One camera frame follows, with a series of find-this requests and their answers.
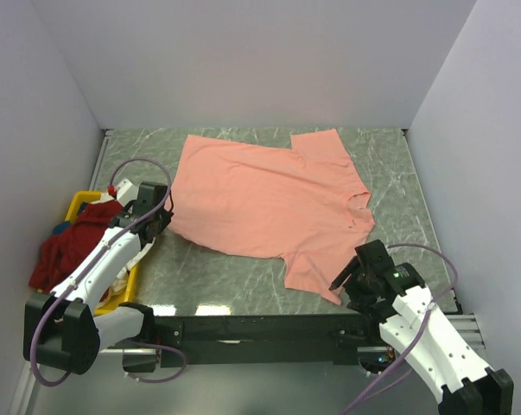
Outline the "pink t shirt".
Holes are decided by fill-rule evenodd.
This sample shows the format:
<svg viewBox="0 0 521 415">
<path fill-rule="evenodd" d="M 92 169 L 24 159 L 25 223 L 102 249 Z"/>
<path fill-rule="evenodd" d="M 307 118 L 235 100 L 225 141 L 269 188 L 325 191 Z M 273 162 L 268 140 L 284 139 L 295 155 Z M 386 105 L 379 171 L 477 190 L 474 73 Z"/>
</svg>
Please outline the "pink t shirt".
<svg viewBox="0 0 521 415">
<path fill-rule="evenodd" d="M 336 130 L 294 134 L 287 149 L 188 136 L 172 193 L 173 233 L 227 255 L 283 259 L 287 288 L 334 304 L 332 282 L 375 225 Z"/>
</svg>

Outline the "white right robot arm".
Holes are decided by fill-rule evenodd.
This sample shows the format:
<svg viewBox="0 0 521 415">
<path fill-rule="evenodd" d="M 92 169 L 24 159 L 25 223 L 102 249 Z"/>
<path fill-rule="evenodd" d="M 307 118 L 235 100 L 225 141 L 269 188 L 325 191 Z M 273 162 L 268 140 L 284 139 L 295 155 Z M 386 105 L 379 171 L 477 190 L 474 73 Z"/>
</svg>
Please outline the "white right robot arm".
<svg viewBox="0 0 521 415">
<path fill-rule="evenodd" d="M 395 352 L 395 360 L 343 412 L 378 396 L 377 385 L 407 363 L 433 393 L 440 414 L 511 413 L 511 376 L 473 350 L 420 273 L 409 263 L 395 264 L 388 250 L 379 239 L 356 247 L 330 285 L 344 289 L 348 309 L 365 318 L 364 338 Z"/>
</svg>

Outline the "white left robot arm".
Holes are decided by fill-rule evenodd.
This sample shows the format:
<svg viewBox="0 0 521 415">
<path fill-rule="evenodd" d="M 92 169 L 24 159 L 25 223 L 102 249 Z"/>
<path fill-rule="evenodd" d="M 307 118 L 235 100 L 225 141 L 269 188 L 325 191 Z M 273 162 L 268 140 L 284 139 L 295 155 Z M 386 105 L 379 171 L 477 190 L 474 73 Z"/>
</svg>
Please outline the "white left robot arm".
<svg viewBox="0 0 521 415">
<path fill-rule="evenodd" d="M 26 302 L 23 356 L 35 377 L 40 366 L 84 374 L 105 348 L 125 340 L 144 348 L 155 340 L 149 306 L 125 302 L 102 316 L 94 311 L 119 272 L 168 226 L 173 213 L 164 205 L 171 199 L 169 185 L 143 182 L 75 271 Z"/>
</svg>

